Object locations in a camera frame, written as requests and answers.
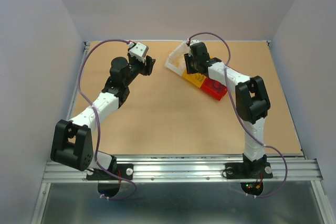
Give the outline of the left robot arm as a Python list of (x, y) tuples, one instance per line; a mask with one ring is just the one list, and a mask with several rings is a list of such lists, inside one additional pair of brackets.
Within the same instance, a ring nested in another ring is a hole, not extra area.
[(133, 56), (114, 58), (98, 97), (77, 116), (56, 124), (51, 160), (79, 171), (98, 169), (104, 178), (113, 178), (117, 172), (115, 159), (93, 146), (92, 135), (101, 133), (101, 123), (128, 98), (130, 83), (140, 74), (149, 76), (155, 62), (150, 56), (145, 56), (144, 61)]

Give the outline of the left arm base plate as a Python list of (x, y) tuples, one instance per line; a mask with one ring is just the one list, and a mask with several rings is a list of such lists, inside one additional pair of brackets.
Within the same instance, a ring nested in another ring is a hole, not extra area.
[[(132, 180), (134, 165), (132, 163), (117, 163), (116, 168), (112, 169), (116, 176), (122, 177), (124, 179)], [(93, 169), (93, 173), (89, 175), (86, 174), (86, 180), (88, 181), (99, 181), (99, 180), (117, 180), (115, 177), (110, 176), (106, 172), (100, 169)]]

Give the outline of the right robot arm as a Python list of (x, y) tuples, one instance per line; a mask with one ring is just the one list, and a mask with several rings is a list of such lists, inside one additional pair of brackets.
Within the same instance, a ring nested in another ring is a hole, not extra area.
[(194, 40), (186, 44), (189, 48), (184, 55), (187, 73), (200, 73), (224, 85), (245, 131), (243, 160), (225, 163), (223, 176), (227, 179), (272, 178), (264, 144), (264, 124), (270, 100), (263, 79), (241, 74), (220, 59), (211, 58), (203, 42)]

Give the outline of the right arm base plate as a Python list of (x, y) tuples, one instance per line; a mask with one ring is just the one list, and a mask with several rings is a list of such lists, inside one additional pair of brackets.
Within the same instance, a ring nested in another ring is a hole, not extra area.
[(270, 163), (252, 167), (247, 163), (226, 163), (222, 176), (227, 179), (273, 178)]

